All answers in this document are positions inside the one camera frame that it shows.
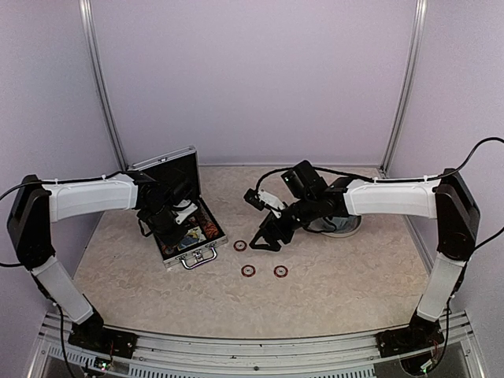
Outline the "single red chip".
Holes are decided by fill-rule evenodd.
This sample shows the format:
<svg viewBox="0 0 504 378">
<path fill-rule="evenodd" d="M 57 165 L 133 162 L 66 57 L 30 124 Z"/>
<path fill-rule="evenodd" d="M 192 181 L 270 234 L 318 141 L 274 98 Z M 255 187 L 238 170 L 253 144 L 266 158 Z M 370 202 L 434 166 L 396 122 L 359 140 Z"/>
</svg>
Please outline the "single red chip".
<svg viewBox="0 0 504 378">
<path fill-rule="evenodd" d="M 284 278 L 288 275 L 288 268 L 284 265 L 278 265 L 274 268 L 273 274 L 277 278 Z"/>
</svg>

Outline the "blue playing card deck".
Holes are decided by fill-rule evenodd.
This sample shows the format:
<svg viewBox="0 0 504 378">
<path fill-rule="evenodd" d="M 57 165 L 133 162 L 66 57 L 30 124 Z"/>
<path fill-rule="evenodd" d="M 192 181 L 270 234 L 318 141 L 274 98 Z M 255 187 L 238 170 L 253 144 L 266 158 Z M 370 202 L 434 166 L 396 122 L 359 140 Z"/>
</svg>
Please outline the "blue playing card deck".
<svg viewBox="0 0 504 378">
<path fill-rule="evenodd" d="M 180 240 L 177 248 L 178 250 L 184 250 L 204 241 L 206 241 L 206 236 L 201 228 L 192 228 L 188 230 L 186 235 Z"/>
</svg>

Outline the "aluminium poker case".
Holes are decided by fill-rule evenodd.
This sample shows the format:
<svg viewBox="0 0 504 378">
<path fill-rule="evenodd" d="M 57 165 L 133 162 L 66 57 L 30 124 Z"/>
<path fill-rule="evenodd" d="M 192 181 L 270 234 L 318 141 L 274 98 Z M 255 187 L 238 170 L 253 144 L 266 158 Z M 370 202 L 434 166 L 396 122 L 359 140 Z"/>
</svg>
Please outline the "aluminium poker case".
<svg viewBox="0 0 504 378">
<path fill-rule="evenodd" d="M 138 224 L 154 238 L 167 269 L 193 270 L 217 259 L 228 241 L 202 197 L 198 155 L 194 146 L 128 166 L 144 188 L 139 190 Z"/>
</svg>

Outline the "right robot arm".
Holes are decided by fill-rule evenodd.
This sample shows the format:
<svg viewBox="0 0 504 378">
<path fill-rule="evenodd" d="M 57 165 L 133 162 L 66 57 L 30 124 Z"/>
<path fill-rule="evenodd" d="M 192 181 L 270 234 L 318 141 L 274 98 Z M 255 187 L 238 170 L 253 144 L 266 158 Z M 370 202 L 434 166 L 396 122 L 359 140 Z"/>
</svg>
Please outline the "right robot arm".
<svg viewBox="0 0 504 378">
<path fill-rule="evenodd" d="M 417 178 L 368 177 L 312 165 L 304 160 L 277 169 L 294 197 L 286 203 L 262 189 L 267 174 L 243 196 L 257 210 L 267 210 L 250 242 L 256 250 L 278 252 L 297 230 L 323 233 L 314 223 L 326 218 L 369 215 L 405 217 L 412 224 L 429 226 L 432 246 L 427 286 L 420 296 L 402 341 L 418 350 L 434 334 L 444 310 L 461 285 L 465 269 L 477 250 L 480 209 L 459 169 L 445 169 Z"/>
</svg>

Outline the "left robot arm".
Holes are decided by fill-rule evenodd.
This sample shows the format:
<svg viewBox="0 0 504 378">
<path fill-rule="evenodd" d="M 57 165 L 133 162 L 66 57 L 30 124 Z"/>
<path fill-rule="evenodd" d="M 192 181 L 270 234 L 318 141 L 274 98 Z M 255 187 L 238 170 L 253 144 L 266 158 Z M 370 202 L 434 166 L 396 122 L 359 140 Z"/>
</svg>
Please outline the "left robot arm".
<svg viewBox="0 0 504 378">
<path fill-rule="evenodd" d="M 142 172 L 119 171 L 94 178 L 43 180 L 26 175 L 2 194 L 15 195 L 6 222 L 17 264 L 25 268 L 72 322 L 73 333 L 93 350 L 110 342 L 110 333 L 96 308 L 76 286 L 74 275 L 59 257 L 68 236 L 58 236 L 65 223 L 98 218 L 109 211 L 134 211 L 151 235 L 177 243 L 184 221 L 197 210 L 193 184 L 183 173 L 155 178 Z"/>
</svg>

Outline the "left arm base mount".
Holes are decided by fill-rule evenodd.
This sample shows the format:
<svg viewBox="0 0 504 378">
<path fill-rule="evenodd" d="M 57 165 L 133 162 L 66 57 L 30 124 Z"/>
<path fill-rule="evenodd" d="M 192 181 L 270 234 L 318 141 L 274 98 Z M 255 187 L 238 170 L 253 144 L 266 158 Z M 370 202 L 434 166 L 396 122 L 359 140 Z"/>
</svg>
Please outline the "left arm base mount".
<svg viewBox="0 0 504 378">
<path fill-rule="evenodd" d="M 138 336 L 132 332 L 102 328 L 97 334 L 71 330 L 69 344 L 110 357 L 132 359 Z"/>
</svg>

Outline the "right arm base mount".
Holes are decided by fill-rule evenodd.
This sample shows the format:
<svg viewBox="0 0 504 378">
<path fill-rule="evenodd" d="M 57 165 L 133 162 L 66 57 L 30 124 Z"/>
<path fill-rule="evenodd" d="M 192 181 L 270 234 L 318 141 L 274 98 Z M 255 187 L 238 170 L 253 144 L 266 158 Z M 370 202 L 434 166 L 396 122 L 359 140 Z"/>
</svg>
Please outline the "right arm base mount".
<svg viewBox="0 0 504 378">
<path fill-rule="evenodd" d="M 376 334 L 376 343 L 382 358 L 433 347 L 435 343 L 441 344 L 444 340 L 438 324 L 433 326 L 408 325 L 404 328 L 386 330 Z"/>
</svg>

